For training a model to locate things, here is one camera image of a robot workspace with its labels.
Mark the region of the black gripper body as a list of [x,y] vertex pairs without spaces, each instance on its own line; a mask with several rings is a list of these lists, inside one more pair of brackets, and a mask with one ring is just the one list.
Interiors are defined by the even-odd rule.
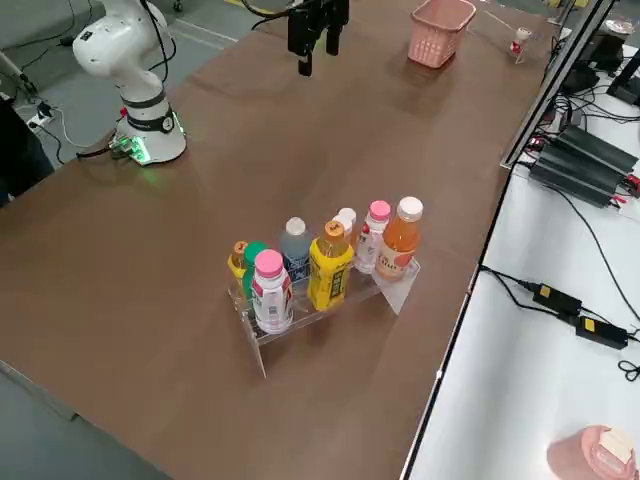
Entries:
[[303,9],[328,9],[335,12],[349,12],[348,0],[305,0],[293,3],[294,11],[302,11]]

